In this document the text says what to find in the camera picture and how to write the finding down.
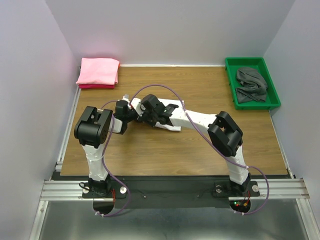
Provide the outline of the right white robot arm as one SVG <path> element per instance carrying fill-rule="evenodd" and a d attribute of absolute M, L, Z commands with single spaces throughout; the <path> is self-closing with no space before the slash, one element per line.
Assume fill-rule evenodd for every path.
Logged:
<path fill-rule="evenodd" d="M 139 119 L 151 126 L 196 130 L 225 159 L 231 192 L 242 195 L 248 190 L 251 177 L 243 156 L 243 132 L 227 112 L 195 112 L 187 110 L 183 100 L 164 100 L 153 94 L 133 98 L 130 105 Z"/>

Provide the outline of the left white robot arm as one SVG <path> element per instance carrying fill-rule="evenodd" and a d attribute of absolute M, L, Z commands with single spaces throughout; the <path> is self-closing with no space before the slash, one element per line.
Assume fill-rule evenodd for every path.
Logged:
<path fill-rule="evenodd" d="M 74 127 L 74 137 L 82 146 L 88 163 L 88 182 L 80 186 L 85 194 L 106 197 L 112 191 L 111 176 L 104 167 L 104 150 L 110 133 L 123 134 L 128 123 L 138 117 L 129 100 L 116 101 L 115 112 L 87 106 Z"/>

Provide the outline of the white t shirt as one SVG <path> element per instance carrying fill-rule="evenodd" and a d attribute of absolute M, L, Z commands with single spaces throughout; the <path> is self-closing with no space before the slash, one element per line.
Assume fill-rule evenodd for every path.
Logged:
<path fill-rule="evenodd" d="M 164 99 L 164 98 L 159 98 L 158 99 L 160 102 L 162 102 L 165 106 L 169 105 L 169 104 L 173 104 L 173 105 L 178 105 L 180 108 L 182 107 L 182 103 L 179 100 L 173 100 L 173 99 Z M 154 127 L 156 128 L 161 128 L 161 129 L 165 129 L 165 130 L 169 130 L 172 132 L 180 132 L 181 131 L 181 127 L 180 126 L 170 126 L 170 125 L 163 125 L 160 124 L 159 122 L 157 122 Z"/>

